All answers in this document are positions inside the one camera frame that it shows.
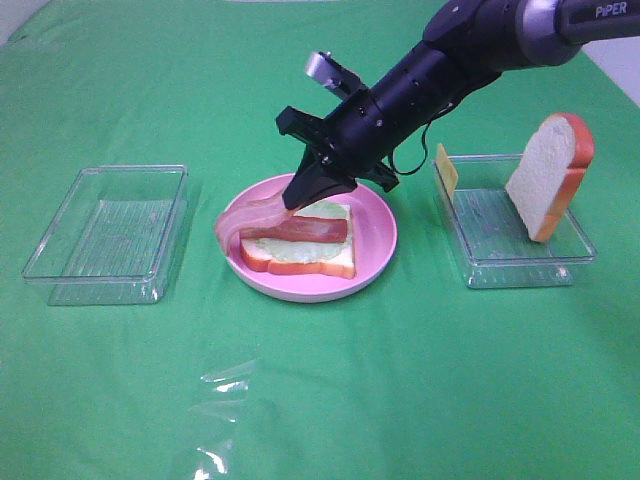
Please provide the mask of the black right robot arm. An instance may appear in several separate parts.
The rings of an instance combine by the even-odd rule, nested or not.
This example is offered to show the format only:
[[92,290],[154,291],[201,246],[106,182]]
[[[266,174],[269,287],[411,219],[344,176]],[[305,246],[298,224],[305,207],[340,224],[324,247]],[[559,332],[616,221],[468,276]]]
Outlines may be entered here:
[[422,39],[374,86],[330,54],[307,73],[338,96],[325,118],[293,107],[276,124],[306,148],[284,190],[289,210],[348,193],[359,178],[393,189],[395,148],[505,71],[562,65],[591,41],[636,36],[636,1],[449,1]]

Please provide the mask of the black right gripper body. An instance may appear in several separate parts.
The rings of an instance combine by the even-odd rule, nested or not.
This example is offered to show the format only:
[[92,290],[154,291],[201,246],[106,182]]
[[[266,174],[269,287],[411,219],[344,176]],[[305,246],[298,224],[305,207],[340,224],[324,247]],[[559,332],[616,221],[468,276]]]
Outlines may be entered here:
[[288,106],[276,117],[276,125],[280,134],[332,156],[355,180],[370,180],[386,192],[398,184],[382,159],[400,143],[400,128],[369,91],[355,93],[323,119]]

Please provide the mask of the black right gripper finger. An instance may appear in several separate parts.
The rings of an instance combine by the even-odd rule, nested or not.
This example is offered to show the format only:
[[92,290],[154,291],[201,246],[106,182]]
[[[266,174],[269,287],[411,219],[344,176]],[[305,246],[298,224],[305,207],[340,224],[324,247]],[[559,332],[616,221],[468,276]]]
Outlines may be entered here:
[[354,177],[346,173],[332,156],[307,145],[282,199],[288,210],[298,210],[333,195],[352,192],[356,187]]

